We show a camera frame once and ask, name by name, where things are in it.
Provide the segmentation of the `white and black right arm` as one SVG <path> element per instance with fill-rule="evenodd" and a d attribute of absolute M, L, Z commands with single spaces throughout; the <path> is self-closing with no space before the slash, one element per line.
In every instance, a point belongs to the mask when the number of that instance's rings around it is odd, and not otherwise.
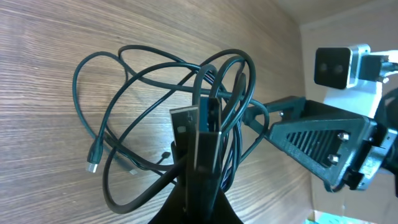
<path fill-rule="evenodd" d="M 290 96 L 267 103 L 281 120 L 256 120 L 250 107 L 243 121 L 321 179 L 328 192 L 366 190 L 377 171 L 397 173 L 397 91 L 382 92 L 397 73 L 397 52 L 367 46 L 321 47 L 314 81 L 328 88 L 323 102 Z"/>

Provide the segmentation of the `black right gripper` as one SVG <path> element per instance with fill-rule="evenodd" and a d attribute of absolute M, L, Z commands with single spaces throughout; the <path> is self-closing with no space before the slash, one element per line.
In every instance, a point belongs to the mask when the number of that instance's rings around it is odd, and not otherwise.
<path fill-rule="evenodd" d="M 324 105 L 305 97 L 288 96 L 263 106 L 268 113 L 282 112 L 270 130 L 255 117 L 260 107 L 248 107 L 243 122 L 263 139 L 321 179 L 329 192 L 344 186 L 366 190 L 391 154 L 397 130 L 354 112 Z"/>

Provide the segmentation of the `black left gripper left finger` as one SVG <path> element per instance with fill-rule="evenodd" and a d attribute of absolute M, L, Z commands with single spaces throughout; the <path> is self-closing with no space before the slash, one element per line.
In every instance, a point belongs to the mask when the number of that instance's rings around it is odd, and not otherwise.
<path fill-rule="evenodd" d="M 198 120 L 198 106 L 187 106 L 170 110 L 174 132 L 172 154 L 175 163 L 183 162 L 182 170 L 177 176 L 177 184 L 170 194 L 172 207 L 187 215 L 196 215 L 198 206 L 198 187 L 194 186 L 195 141 Z"/>

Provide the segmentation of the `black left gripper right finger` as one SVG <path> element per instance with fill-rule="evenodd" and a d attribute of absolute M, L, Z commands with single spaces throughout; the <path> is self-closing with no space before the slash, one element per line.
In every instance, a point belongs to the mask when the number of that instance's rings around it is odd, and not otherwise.
<path fill-rule="evenodd" d="M 195 140 L 188 153 L 187 217 L 210 218 L 220 185 L 220 102 L 201 97 Z"/>

